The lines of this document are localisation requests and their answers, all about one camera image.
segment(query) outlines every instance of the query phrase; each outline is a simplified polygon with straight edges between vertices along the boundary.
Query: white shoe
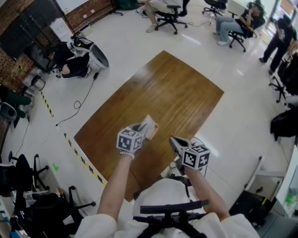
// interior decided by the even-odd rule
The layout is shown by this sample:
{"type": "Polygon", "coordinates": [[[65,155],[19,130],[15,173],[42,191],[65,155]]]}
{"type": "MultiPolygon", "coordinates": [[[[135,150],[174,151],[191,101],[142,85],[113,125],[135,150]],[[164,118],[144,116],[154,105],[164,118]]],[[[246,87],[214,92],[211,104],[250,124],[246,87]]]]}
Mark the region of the white shoe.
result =
{"type": "Polygon", "coordinates": [[[86,76],[84,77],[84,79],[86,79],[86,78],[89,76],[90,73],[91,73],[91,67],[88,67],[88,71],[87,71],[87,74],[86,74],[86,76]]]}
{"type": "Polygon", "coordinates": [[[217,44],[219,46],[225,46],[225,45],[229,44],[229,41],[218,41],[217,44]]]}
{"type": "Polygon", "coordinates": [[[157,24],[152,24],[152,25],[146,30],[146,32],[147,32],[147,33],[150,33],[150,32],[155,31],[155,28],[156,28],[157,26],[158,26],[157,24]]]}

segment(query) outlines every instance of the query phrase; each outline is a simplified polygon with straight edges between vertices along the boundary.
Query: jeans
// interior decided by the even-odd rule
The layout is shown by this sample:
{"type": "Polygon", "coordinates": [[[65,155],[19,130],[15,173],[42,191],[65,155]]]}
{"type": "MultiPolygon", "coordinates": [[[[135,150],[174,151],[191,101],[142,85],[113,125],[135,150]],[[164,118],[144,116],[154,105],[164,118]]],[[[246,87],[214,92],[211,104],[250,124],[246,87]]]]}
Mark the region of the jeans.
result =
{"type": "Polygon", "coordinates": [[[225,16],[216,17],[216,32],[220,33],[220,41],[229,40],[229,31],[243,33],[241,26],[234,18],[225,16]]]}
{"type": "Polygon", "coordinates": [[[273,39],[270,41],[269,45],[267,46],[267,49],[264,52],[263,59],[265,62],[268,61],[269,57],[273,53],[275,49],[278,49],[272,62],[270,65],[270,69],[274,72],[277,67],[280,64],[280,61],[282,60],[284,54],[287,52],[288,46],[284,46],[280,39],[276,36],[273,37],[273,39]]]}

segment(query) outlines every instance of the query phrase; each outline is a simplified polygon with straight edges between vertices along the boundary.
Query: wooden tabletop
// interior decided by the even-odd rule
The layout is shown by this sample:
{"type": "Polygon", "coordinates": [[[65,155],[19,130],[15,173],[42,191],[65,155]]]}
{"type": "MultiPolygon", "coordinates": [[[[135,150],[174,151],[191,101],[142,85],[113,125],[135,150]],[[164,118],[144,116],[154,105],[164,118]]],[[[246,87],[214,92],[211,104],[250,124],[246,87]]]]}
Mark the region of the wooden tabletop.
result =
{"type": "Polygon", "coordinates": [[[159,125],[132,162],[126,200],[151,186],[173,161],[170,135],[191,139],[212,112],[223,91],[162,51],[115,92],[76,134],[75,140],[108,180],[119,159],[117,134],[149,114],[159,125]]]}

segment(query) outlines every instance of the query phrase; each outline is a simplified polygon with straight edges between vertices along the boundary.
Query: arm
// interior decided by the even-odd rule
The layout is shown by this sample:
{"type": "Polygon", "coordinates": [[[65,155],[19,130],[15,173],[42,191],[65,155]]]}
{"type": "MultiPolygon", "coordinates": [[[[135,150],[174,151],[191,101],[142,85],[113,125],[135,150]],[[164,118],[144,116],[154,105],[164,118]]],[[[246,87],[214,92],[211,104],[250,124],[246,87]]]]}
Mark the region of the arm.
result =
{"type": "Polygon", "coordinates": [[[64,65],[61,74],[70,74],[70,69],[67,65],[64,65]]]}
{"type": "Polygon", "coordinates": [[[204,209],[207,213],[214,212],[220,221],[230,217],[228,208],[223,199],[210,186],[199,170],[193,170],[185,167],[185,174],[189,177],[190,182],[196,191],[196,195],[200,200],[209,200],[210,204],[204,209]]]}
{"type": "Polygon", "coordinates": [[[97,214],[106,214],[118,220],[118,215],[124,200],[129,167],[132,158],[122,155],[102,193],[97,214]]]}

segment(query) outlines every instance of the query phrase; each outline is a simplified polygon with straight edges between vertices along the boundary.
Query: hazard tape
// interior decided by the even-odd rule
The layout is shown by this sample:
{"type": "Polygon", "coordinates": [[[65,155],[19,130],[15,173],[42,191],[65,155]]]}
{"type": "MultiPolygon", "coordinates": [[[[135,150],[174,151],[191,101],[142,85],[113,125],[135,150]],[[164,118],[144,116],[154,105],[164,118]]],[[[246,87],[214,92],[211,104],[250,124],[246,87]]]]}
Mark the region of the hazard tape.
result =
{"type": "Polygon", "coordinates": [[[47,109],[50,112],[51,117],[54,117],[54,114],[52,113],[52,110],[51,110],[50,106],[48,105],[47,100],[46,100],[45,96],[43,95],[42,91],[41,91],[41,95],[42,95],[42,98],[43,98],[45,104],[47,105],[47,109]]]}
{"type": "Polygon", "coordinates": [[[78,151],[75,149],[75,147],[72,145],[70,139],[68,138],[67,134],[64,133],[64,137],[65,137],[65,140],[67,141],[67,143],[70,145],[70,147],[72,148],[72,150],[75,152],[76,156],[79,158],[79,160],[81,162],[83,162],[83,164],[91,171],[91,173],[105,186],[107,185],[107,183],[105,181],[103,181],[103,179],[98,175],[96,174],[95,170],[87,164],[87,162],[82,158],[82,156],[78,153],[78,151]]]}

